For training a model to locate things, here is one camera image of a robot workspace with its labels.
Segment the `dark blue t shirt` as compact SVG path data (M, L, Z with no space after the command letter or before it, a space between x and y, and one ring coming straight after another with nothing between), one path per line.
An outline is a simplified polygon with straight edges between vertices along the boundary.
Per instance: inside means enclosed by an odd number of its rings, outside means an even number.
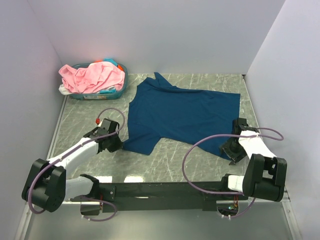
M240 94L179 88L158 72L154 76L137 86L129 104L126 151L150 155L162 138L194 145L211 135L231 134Z

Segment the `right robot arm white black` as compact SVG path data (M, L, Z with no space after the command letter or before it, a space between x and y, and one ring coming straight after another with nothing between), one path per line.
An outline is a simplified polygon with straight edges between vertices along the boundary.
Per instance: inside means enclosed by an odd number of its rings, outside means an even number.
M219 193L230 200L237 193L246 197L273 202L282 200L285 192L287 161L277 157L265 145L257 127L250 127L245 118L232 121L232 134L219 150L236 164L244 157L249 163L244 175L226 174L222 177Z

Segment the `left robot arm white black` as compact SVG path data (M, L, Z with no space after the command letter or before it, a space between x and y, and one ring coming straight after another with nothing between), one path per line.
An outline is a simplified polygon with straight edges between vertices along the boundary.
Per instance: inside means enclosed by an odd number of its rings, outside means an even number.
M84 196L88 201L101 198L100 182L88 174L69 178L69 174L91 157L107 150L113 153L122 148L118 132L122 126L104 118L74 146L48 160L33 162L21 197L42 211L54 212L64 201Z

